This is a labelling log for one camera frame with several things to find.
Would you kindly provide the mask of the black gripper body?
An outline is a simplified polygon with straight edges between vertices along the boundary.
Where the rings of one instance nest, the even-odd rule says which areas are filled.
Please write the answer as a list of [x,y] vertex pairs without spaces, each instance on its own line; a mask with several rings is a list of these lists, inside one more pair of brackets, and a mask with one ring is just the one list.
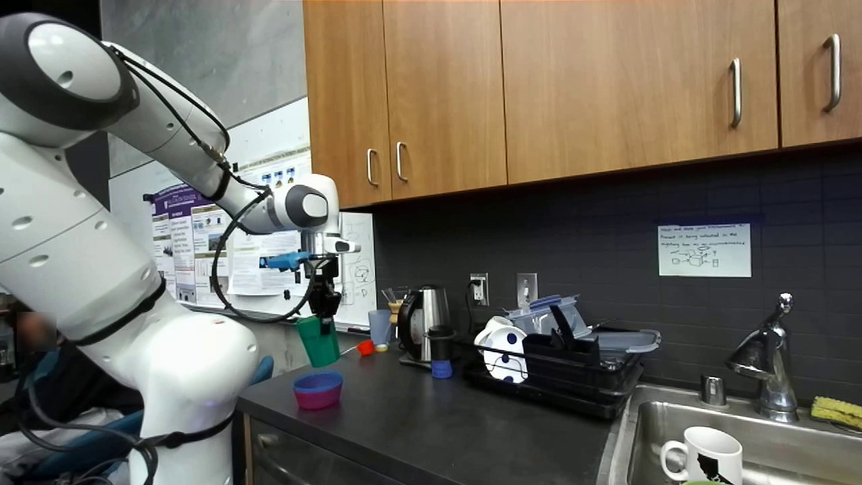
[[333,319],[341,303],[341,295],[333,285],[335,260],[319,257],[310,269],[306,303],[314,319]]

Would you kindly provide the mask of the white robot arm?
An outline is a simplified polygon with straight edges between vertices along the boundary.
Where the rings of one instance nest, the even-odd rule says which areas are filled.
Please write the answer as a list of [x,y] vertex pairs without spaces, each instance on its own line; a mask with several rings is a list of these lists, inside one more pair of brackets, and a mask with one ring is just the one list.
[[132,485],[232,485],[232,415],[256,335],[182,308],[150,253],[92,196],[63,150],[106,133],[164,165],[247,234],[295,230],[327,261],[345,246],[331,177],[268,190],[226,163],[229,133],[174,79],[47,13],[0,18],[0,285],[105,375],[143,396]]

